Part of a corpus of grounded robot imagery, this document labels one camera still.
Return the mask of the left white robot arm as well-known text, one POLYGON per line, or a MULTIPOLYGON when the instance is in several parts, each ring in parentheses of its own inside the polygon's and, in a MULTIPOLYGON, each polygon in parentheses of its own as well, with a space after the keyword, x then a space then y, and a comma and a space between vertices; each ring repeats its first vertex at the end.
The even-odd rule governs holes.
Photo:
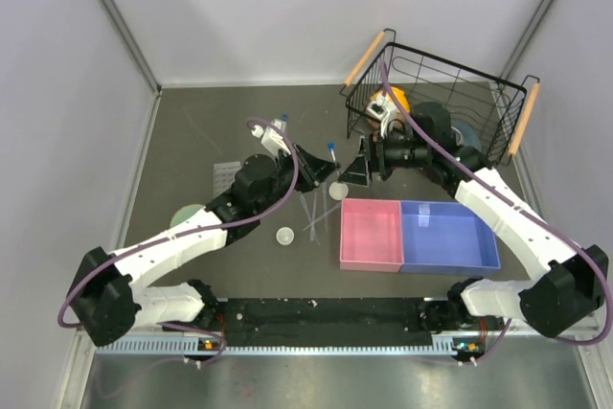
POLYGON ((274 157, 248 157, 222 193, 167 231, 112 254, 101 247, 86 253, 67 301, 92 342, 107 346, 132 329, 158 323, 210 327, 217 307, 206 284, 157 287, 155 282, 246 237, 260 225, 263 213, 281 207, 287 194, 316 189, 338 167, 300 146, 294 149, 294 154, 280 150, 274 157))

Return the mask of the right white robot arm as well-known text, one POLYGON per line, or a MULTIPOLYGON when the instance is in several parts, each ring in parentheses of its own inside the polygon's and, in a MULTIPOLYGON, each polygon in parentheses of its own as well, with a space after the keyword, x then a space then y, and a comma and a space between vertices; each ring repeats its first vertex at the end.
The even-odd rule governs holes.
POLYGON ((410 111, 395 110, 394 117, 403 123, 381 123, 361 137, 341 180, 367 186, 374 175, 387 180, 395 170, 422 170, 479 217, 529 277, 526 282, 482 278, 459 284, 446 306, 454 326, 466 329, 481 316, 501 316, 557 338, 600 307, 612 307, 607 255, 597 245, 580 247, 535 213, 478 148, 457 141, 441 104, 423 102, 410 111))

